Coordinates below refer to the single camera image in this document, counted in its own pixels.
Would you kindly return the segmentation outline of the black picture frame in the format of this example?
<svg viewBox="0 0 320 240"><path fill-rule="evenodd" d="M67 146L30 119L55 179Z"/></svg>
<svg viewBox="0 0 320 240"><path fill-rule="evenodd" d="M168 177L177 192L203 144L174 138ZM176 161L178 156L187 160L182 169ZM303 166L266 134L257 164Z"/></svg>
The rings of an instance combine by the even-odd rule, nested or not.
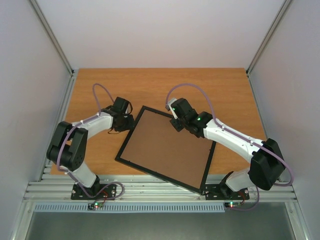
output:
<svg viewBox="0 0 320 240"><path fill-rule="evenodd" d="M204 195L216 142L176 131L172 115L142 106L115 160L160 180Z"/></svg>

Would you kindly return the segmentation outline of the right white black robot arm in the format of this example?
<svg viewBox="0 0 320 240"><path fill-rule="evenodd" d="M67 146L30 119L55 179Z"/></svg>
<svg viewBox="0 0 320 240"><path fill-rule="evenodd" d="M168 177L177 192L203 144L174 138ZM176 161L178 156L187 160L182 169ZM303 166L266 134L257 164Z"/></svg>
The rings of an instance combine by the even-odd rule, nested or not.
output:
<svg viewBox="0 0 320 240"><path fill-rule="evenodd" d="M185 98L171 99L166 108L172 112L173 119L170 122L178 132L186 129L197 138L219 143L250 164L243 170L229 172L221 180L218 191L225 199L249 187L268 191L285 170L278 159L281 157L278 143L271 138L262 141L229 128L208 112L197 113Z"/></svg>

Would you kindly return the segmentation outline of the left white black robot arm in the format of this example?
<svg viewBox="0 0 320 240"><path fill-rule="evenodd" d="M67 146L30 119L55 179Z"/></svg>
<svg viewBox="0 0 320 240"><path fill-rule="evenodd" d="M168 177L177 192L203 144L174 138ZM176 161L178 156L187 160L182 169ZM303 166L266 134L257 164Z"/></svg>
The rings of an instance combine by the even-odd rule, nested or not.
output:
<svg viewBox="0 0 320 240"><path fill-rule="evenodd" d="M69 123L61 121L55 128L46 151L46 158L57 170L75 180L83 194L96 199L103 188L98 176L85 163L87 141L103 131L124 132L133 127L132 104L117 97L112 105L100 109L95 115Z"/></svg>

